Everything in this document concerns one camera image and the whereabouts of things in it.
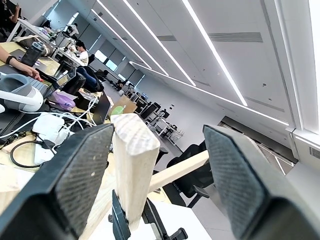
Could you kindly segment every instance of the jeans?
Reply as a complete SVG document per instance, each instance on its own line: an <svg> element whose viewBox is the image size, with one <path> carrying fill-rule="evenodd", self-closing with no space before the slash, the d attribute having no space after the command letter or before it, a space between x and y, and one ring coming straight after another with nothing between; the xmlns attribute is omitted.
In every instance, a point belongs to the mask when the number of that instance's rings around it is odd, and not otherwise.
<svg viewBox="0 0 320 240"><path fill-rule="evenodd" d="M97 91L97 80L90 76L87 71L83 67L78 67L77 72L85 77L84 88L89 90L90 92Z"/></svg>

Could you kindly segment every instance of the power strip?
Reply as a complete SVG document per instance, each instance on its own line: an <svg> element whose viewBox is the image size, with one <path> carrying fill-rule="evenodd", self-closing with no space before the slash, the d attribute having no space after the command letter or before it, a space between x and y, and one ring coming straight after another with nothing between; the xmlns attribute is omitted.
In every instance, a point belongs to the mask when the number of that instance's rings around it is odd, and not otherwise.
<svg viewBox="0 0 320 240"><path fill-rule="evenodd" d="M65 131L62 131L63 134L60 135L60 131L63 130L64 124L65 120L62 118L52 114L42 113L41 117L34 123L32 131L39 135L39 137L36 138L37 141L41 141L41 139L49 140L54 143L54 145L60 145L67 137ZM44 149L39 144L35 145L34 164L40 165L50 161L53 157L54 154L50 149Z"/></svg>

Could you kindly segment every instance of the black clamp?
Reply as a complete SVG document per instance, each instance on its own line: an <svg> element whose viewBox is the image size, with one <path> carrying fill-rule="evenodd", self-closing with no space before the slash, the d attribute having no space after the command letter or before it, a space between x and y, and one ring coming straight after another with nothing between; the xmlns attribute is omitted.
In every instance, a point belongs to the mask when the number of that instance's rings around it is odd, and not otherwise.
<svg viewBox="0 0 320 240"><path fill-rule="evenodd" d="M168 236L164 224L158 214L155 205L147 198L142 212L142 219L145 224L153 224L154 235L161 240L185 240L188 235L183 228L179 228L172 236ZM126 213L120 205L115 190L112 191L112 217L109 222L113 223L113 234L116 240L127 240L131 236L129 222Z"/></svg>

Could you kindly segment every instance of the purple object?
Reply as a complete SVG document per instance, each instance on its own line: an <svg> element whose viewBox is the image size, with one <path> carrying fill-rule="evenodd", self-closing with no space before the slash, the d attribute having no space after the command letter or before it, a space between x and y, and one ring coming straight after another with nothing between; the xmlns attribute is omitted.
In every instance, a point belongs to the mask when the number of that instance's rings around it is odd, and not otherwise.
<svg viewBox="0 0 320 240"><path fill-rule="evenodd" d="M68 111L71 111L76 106L72 99L68 98L67 96L60 95L58 92L54 92L51 95L50 100L59 104L60 107Z"/></svg>

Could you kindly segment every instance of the white shirt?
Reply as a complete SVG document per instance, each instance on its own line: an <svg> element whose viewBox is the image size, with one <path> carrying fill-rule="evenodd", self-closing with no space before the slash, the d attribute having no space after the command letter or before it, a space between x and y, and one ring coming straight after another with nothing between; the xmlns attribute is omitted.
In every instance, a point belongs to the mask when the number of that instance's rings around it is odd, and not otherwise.
<svg viewBox="0 0 320 240"><path fill-rule="evenodd" d="M66 25L67 27L71 27L73 29L73 32L70 33L70 36L73 36L75 34L79 34L78 32L78 29L77 29L77 26L76 25L70 25L70 24L67 24Z"/></svg>
<svg viewBox="0 0 320 240"><path fill-rule="evenodd" d="M84 63L85 66L88 66L89 63L89 54L87 51L80 52L79 59Z"/></svg>

